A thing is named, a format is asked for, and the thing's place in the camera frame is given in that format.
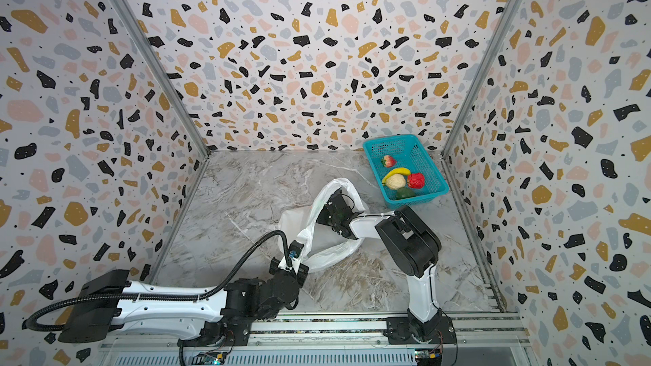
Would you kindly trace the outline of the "white plastic bag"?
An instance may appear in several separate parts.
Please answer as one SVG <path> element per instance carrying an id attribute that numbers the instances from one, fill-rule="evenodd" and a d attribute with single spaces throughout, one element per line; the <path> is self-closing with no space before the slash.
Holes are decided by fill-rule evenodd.
<path id="1" fill-rule="evenodd" d="M 279 229 L 284 231 L 288 242 L 303 244 L 295 264 L 305 264 L 310 272 L 319 272 L 340 263 L 364 242 L 364 237 L 353 240 L 341 237 L 332 227 L 318 224 L 317 218 L 328 199 L 336 191 L 352 198 L 356 208 L 365 212 L 368 206 L 361 200 L 354 184 L 346 178 L 337 178 L 325 185 L 310 206 L 293 208 L 281 214 Z"/>

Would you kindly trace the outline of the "cream pear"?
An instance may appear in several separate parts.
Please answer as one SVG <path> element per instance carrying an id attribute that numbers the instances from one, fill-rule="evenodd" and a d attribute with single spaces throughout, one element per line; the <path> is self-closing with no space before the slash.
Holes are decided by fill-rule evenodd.
<path id="1" fill-rule="evenodd" d="M 386 178 L 385 186 L 391 190 L 399 190 L 407 186 L 405 176 L 402 174 L 394 174 Z"/>

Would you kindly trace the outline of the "green fruit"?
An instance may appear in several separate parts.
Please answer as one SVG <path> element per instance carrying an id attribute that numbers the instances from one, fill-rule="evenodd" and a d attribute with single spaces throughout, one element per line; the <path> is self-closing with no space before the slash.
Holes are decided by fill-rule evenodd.
<path id="1" fill-rule="evenodd" d="M 415 191 L 407 186 L 399 188 L 395 194 L 395 198 L 397 200 L 403 200 L 403 199 L 414 198 L 414 197 L 415 197 Z"/>

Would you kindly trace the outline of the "red strawberry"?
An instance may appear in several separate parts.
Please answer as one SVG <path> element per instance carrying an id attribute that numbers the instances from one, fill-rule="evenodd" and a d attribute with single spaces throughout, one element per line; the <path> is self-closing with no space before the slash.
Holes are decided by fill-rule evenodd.
<path id="1" fill-rule="evenodd" d="M 385 168 L 393 168 L 397 161 L 391 155 L 385 155 L 381 158 L 381 164 Z"/>

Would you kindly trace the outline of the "yellow banana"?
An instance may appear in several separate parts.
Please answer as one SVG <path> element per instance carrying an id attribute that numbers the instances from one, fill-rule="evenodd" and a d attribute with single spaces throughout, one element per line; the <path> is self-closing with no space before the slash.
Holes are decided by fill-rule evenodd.
<path id="1" fill-rule="evenodd" d="M 411 171 L 410 171 L 409 169 L 406 169 L 406 168 L 403 168 L 403 167 L 398 167 L 398 168 L 392 169 L 391 171 L 389 171 L 389 172 L 384 176 L 384 178 L 382 179 L 381 183 L 382 183 L 382 184 L 385 184 L 385 183 L 387 182 L 387 180 L 388 180 L 391 176 L 395 176 L 395 175 L 410 176 L 410 175 L 411 175 Z"/>

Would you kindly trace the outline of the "red apple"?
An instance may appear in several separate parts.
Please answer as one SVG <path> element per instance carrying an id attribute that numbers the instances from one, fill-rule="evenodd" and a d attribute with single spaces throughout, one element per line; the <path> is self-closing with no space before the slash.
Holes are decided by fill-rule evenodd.
<path id="1" fill-rule="evenodd" d="M 422 189 L 426 184 L 426 178 L 422 173 L 413 173 L 407 177 L 407 185 L 412 189 Z"/>

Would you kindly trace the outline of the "teal plastic mesh basket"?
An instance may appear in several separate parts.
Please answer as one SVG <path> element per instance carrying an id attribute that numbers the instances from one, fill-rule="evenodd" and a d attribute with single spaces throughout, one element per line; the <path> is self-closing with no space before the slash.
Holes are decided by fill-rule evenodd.
<path id="1" fill-rule="evenodd" d="M 413 135 L 369 140 L 364 152 L 388 208 L 429 203 L 449 192 L 441 172 Z"/>

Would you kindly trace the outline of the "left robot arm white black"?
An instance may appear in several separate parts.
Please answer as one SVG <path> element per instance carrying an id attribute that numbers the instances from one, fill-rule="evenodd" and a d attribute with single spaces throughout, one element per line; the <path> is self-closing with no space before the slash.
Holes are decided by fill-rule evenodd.
<path id="1" fill-rule="evenodd" d="M 129 281 L 125 270 L 112 270 L 83 286 L 59 341 L 101 342 L 115 332 L 176 337 L 188 347 L 245 347 L 252 324 L 290 309 L 308 276 L 304 264 L 293 273 L 278 269 L 277 259 L 271 263 L 271 279 L 231 281 L 205 299 L 201 288 L 152 286 Z"/>

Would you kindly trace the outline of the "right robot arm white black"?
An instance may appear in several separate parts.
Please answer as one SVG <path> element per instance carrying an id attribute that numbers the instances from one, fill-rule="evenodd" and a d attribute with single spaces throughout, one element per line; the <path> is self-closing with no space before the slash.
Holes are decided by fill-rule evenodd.
<path id="1" fill-rule="evenodd" d="M 323 204 L 316 223 L 354 242 L 381 240 L 405 274 L 410 303 L 405 317 L 387 319 L 384 335 L 391 344 L 443 341 L 452 323 L 437 301 L 436 269 L 442 243 L 412 208 L 402 206 L 390 213 L 355 211 L 352 198 L 337 190 Z"/>

